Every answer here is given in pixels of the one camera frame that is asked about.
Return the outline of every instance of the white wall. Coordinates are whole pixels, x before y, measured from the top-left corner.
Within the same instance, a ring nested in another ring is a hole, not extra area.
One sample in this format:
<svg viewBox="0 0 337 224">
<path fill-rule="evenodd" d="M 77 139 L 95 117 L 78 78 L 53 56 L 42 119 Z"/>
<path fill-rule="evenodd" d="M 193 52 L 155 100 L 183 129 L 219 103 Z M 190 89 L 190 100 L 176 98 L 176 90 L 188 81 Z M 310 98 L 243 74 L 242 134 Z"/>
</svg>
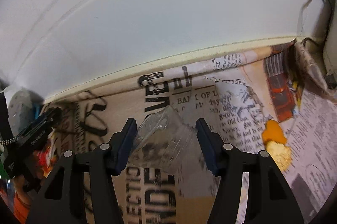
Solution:
<svg viewBox="0 0 337 224">
<path fill-rule="evenodd" d="M 327 74 L 333 74 L 334 78 L 337 80 L 337 13 L 331 21 L 329 35 L 326 39 L 326 43 L 323 50 L 324 64 L 326 67 Z"/>
<path fill-rule="evenodd" d="M 0 77 L 48 98 L 182 52 L 317 36 L 323 4 L 306 1 L 0 0 Z"/>
</svg>

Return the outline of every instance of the black device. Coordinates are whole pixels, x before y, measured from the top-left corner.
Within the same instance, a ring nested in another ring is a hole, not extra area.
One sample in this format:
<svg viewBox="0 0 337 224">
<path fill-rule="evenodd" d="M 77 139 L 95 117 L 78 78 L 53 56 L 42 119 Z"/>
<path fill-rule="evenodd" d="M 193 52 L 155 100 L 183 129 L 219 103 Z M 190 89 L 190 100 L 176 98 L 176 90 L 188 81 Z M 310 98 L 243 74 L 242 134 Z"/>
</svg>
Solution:
<svg viewBox="0 0 337 224">
<path fill-rule="evenodd" d="M 24 175 L 27 184 L 23 190 L 40 189 L 40 179 L 28 166 L 28 158 L 34 151 L 40 151 L 46 145 L 48 135 L 62 118 L 61 108 L 50 108 L 29 124 L 17 136 L 13 136 L 8 122 L 8 110 L 4 93 L 0 93 L 0 143 L 4 147 L 1 162 L 8 176 L 12 179 Z"/>
<path fill-rule="evenodd" d="M 242 173 L 249 172 L 245 224 L 303 224 L 296 199 L 267 151 L 239 151 L 210 131 L 204 119 L 196 123 L 197 137 L 208 169 L 221 181 L 208 224 L 234 224 L 240 202 Z M 94 151 L 66 151 L 34 200 L 26 224 L 86 224 L 83 173 L 90 174 L 96 224 L 124 224 L 111 175 L 126 167 L 137 125 L 129 118 L 121 132 Z"/>
</svg>

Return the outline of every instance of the large black lettering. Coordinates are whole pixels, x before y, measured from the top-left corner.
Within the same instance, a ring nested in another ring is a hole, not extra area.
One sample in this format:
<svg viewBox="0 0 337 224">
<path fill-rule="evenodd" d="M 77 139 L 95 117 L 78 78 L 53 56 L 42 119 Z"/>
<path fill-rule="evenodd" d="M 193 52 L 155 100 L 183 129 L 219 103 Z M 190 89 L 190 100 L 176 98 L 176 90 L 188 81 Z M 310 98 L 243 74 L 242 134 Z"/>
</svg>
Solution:
<svg viewBox="0 0 337 224">
<path fill-rule="evenodd" d="M 129 204 L 140 205 L 142 203 L 142 199 L 139 196 L 132 196 L 131 194 L 126 196 L 126 201 Z"/>
<path fill-rule="evenodd" d="M 146 90 L 146 96 L 151 96 L 151 95 L 159 95 L 161 93 L 166 93 L 169 91 L 169 83 L 167 81 L 163 81 L 163 88 L 159 88 L 157 83 L 151 84 L 151 85 L 146 85 L 145 90 Z"/>
<path fill-rule="evenodd" d="M 183 88 L 183 85 L 181 84 L 180 78 L 174 78 L 172 80 L 173 80 L 173 83 L 174 83 L 174 90 Z"/>
<path fill-rule="evenodd" d="M 156 213 L 160 216 L 161 219 L 176 215 L 176 211 L 156 211 L 156 210 L 145 209 L 145 212 L 146 213 Z"/>
<path fill-rule="evenodd" d="M 142 208 L 127 205 L 126 206 L 126 213 L 128 215 L 132 215 L 132 216 L 141 216 L 142 215 Z"/>
<path fill-rule="evenodd" d="M 162 78 L 163 76 L 164 76 L 164 72 L 156 72 L 156 73 L 152 73 L 150 75 L 143 75 L 143 76 L 139 77 L 138 84 L 139 84 L 140 87 L 142 87 L 144 85 L 153 84 L 153 79 Z"/>
<path fill-rule="evenodd" d="M 140 168 L 128 166 L 126 168 L 126 175 L 140 176 Z"/>
<path fill-rule="evenodd" d="M 126 192 L 129 192 L 129 191 L 138 191 L 138 192 L 140 192 L 140 188 L 139 187 L 132 187 L 132 186 L 130 186 L 129 183 L 127 183 L 126 184 Z"/>
<path fill-rule="evenodd" d="M 160 169 L 154 170 L 154 179 L 150 179 L 150 169 L 144 169 L 144 184 L 155 184 L 155 185 L 174 185 L 174 175 L 168 175 L 167 180 L 161 180 Z"/>
<path fill-rule="evenodd" d="M 151 194 L 156 195 L 168 195 L 168 202 L 165 201 L 151 201 Z M 176 206 L 176 195 L 171 190 L 153 190 L 149 189 L 145 192 L 145 204 L 149 205 L 161 205 L 161 206 Z"/>
<path fill-rule="evenodd" d="M 187 67 L 183 66 L 182 69 L 184 71 L 184 76 L 185 76 L 185 80 L 186 80 L 186 87 L 192 86 L 192 76 L 188 75 Z"/>
<path fill-rule="evenodd" d="M 170 105 L 170 97 L 159 97 L 159 98 L 145 98 L 145 102 L 160 102 L 163 101 L 163 103 L 159 103 L 150 107 L 145 108 L 145 112 L 164 108 L 168 105 Z"/>
<path fill-rule="evenodd" d="M 107 102 L 105 99 L 103 98 L 100 98 L 98 97 L 102 102 L 103 104 L 97 104 L 95 103 L 92 107 L 91 107 L 91 110 L 88 111 L 88 105 L 86 105 L 85 107 L 85 116 L 84 116 L 84 122 L 81 121 L 80 122 L 80 127 L 85 131 L 85 132 L 88 132 L 88 133 L 91 133 L 91 134 L 94 134 L 94 135 L 97 135 L 97 136 L 105 136 L 107 134 L 107 124 L 100 118 L 98 117 L 97 115 L 95 115 L 94 113 L 92 113 L 92 111 L 104 111 L 107 107 Z M 103 127 L 105 127 L 105 129 L 100 129 L 100 128 L 95 128 L 95 127 L 92 127 L 92 126 L 89 126 L 86 124 L 86 119 L 89 117 L 89 116 L 93 116 L 96 120 L 98 120 L 100 122 L 100 124 L 103 125 Z"/>
</svg>

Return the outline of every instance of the orange object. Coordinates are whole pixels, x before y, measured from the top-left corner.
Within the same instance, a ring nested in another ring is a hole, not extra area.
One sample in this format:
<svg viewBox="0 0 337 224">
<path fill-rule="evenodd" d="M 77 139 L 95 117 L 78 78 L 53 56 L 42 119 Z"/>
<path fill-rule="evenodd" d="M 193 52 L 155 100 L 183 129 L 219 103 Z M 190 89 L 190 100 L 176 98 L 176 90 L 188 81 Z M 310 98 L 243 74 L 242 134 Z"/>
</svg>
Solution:
<svg viewBox="0 0 337 224">
<path fill-rule="evenodd" d="M 275 120 L 268 120 L 266 122 L 266 129 L 262 133 L 263 144 L 266 145 L 269 141 L 286 144 L 287 139 L 283 135 L 282 128 Z"/>
<path fill-rule="evenodd" d="M 14 216 L 20 221 L 21 224 L 25 224 L 30 206 L 24 204 L 19 199 L 17 193 L 14 196 Z"/>
</svg>

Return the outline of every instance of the screw head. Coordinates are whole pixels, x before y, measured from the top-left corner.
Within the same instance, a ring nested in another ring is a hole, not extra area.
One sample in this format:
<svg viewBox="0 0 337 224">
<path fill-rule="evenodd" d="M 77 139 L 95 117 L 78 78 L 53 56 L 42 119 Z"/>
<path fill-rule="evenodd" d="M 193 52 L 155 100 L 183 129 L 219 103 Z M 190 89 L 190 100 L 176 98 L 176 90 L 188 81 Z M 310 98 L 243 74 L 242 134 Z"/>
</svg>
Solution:
<svg viewBox="0 0 337 224">
<path fill-rule="evenodd" d="M 110 145 L 109 143 L 102 143 L 99 147 L 101 150 L 106 150 L 110 148 Z"/>
<path fill-rule="evenodd" d="M 269 153 L 268 153 L 267 151 L 265 151 L 265 150 L 262 150 L 262 151 L 260 152 L 260 155 L 261 155 L 262 157 L 264 157 L 264 158 L 267 158 L 267 157 L 269 156 Z"/>
<path fill-rule="evenodd" d="M 72 155 L 72 151 L 68 150 L 68 151 L 65 151 L 64 154 L 63 154 L 66 158 L 70 157 Z"/>
<path fill-rule="evenodd" d="M 233 145 L 231 145 L 230 143 L 225 143 L 225 144 L 223 145 L 223 148 L 224 148 L 225 150 L 232 150 L 232 149 L 233 149 Z"/>
</svg>

